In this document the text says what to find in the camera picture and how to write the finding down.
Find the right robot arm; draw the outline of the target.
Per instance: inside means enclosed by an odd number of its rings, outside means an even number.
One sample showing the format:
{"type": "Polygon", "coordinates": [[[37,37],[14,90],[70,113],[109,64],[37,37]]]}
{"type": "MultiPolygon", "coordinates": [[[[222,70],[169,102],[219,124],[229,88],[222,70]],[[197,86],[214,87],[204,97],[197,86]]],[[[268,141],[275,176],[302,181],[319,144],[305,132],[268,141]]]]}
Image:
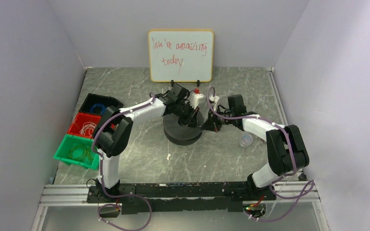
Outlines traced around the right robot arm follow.
{"type": "Polygon", "coordinates": [[[207,97],[209,113],[206,129],[218,132],[223,125],[233,125],[265,141],[267,163],[250,176],[255,187],[269,186],[309,165],[308,152],[296,125],[277,124],[247,111],[240,94],[229,96],[227,101],[228,107],[223,107],[218,104],[217,95],[207,97]]]}

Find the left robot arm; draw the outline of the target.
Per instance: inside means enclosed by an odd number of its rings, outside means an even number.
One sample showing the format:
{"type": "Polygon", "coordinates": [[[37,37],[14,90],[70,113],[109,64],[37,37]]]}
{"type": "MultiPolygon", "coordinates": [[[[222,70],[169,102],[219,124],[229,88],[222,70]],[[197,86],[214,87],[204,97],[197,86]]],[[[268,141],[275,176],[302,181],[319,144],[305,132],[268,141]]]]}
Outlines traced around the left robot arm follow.
{"type": "Polygon", "coordinates": [[[204,117],[200,104],[204,95],[178,83],[165,93],[150,93],[150,99],[137,105],[106,108],[93,133],[92,150],[100,156],[96,187],[106,195],[119,195],[119,156],[126,149],[134,123],[163,118],[167,139],[181,146],[195,143],[202,135],[204,117]]]}

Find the black cable spool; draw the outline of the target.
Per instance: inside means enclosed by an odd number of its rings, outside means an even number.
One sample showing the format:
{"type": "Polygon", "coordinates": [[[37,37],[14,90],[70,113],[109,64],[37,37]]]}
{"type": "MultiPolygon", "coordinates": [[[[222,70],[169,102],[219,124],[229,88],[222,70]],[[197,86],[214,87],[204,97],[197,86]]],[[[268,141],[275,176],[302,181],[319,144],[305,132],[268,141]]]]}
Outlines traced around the black cable spool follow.
{"type": "Polygon", "coordinates": [[[169,114],[163,117],[163,131],[166,138],[173,144],[187,146],[195,143],[201,136],[202,130],[199,128],[204,122],[201,112],[196,117],[197,127],[187,127],[179,124],[179,117],[169,114]]]}

